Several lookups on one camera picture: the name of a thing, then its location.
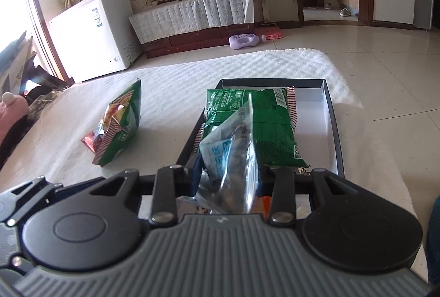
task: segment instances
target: purple plastic bottle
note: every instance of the purple plastic bottle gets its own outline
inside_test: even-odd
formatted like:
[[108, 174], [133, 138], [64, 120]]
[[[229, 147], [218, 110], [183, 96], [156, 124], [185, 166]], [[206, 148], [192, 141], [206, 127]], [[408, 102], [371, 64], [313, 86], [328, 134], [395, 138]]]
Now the purple plastic bottle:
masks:
[[237, 50], [245, 46], [255, 46], [258, 43], [264, 43], [266, 37], [255, 34], [240, 34], [229, 38], [229, 46], [231, 49]]

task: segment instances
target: barcode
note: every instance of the barcode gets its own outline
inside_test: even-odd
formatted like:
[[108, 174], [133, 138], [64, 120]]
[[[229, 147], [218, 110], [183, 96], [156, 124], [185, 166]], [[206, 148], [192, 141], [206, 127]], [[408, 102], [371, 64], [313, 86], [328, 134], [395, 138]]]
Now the barcode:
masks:
[[302, 159], [301, 155], [300, 155], [300, 152], [298, 151], [298, 146], [297, 145], [294, 146], [293, 151], [294, 151], [294, 153], [293, 153], [294, 159]]
[[284, 107], [285, 109], [287, 109], [287, 105], [285, 104], [285, 98], [282, 93], [282, 89], [281, 88], [274, 88], [273, 90], [275, 93], [276, 104], [278, 106], [281, 106], [281, 107]]

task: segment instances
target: pink stuffed toy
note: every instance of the pink stuffed toy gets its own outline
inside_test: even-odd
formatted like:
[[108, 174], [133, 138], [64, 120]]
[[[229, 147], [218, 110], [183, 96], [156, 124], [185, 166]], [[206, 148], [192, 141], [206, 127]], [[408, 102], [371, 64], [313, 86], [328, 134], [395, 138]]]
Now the pink stuffed toy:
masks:
[[3, 142], [12, 126], [29, 114], [26, 99], [10, 92], [3, 93], [0, 102], [0, 144]]

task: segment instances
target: bed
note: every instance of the bed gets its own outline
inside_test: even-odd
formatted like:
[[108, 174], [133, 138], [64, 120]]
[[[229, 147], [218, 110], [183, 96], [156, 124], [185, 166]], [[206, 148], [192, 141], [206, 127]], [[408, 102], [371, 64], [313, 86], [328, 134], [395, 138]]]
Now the bed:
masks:
[[[408, 189], [388, 149], [373, 138], [364, 108], [330, 59], [315, 49], [259, 51], [145, 68], [75, 85], [42, 112], [17, 146], [0, 172], [0, 190], [38, 175], [66, 186], [127, 168], [153, 174], [176, 161], [205, 105], [207, 88], [222, 78], [264, 77], [326, 79], [345, 177], [414, 214]], [[81, 139], [96, 128], [108, 102], [136, 78], [142, 80], [139, 132], [113, 162], [95, 166], [93, 153]], [[427, 279], [423, 249], [413, 270]]]

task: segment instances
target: metal screw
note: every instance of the metal screw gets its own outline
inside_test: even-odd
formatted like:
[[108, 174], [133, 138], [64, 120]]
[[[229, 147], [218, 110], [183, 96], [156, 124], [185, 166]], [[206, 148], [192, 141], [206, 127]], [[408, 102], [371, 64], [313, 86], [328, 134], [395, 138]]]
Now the metal screw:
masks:
[[293, 215], [288, 213], [287, 211], [278, 211], [277, 213], [272, 215], [272, 221], [277, 222], [278, 224], [286, 224], [287, 222], [291, 222], [293, 220]]
[[22, 263], [22, 261], [21, 261], [21, 257], [20, 257], [20, 256], [14, 256], [14, 257], [12, 258], [12, 264], [13, 264], [15, 267], [20, 266], [21, 263]]
[[159, 213], [153, 214], [151, 220], [157, 222], [158, 224], [166, 224], [174, 219], [174, 214], [169, 211], [159, 211]]

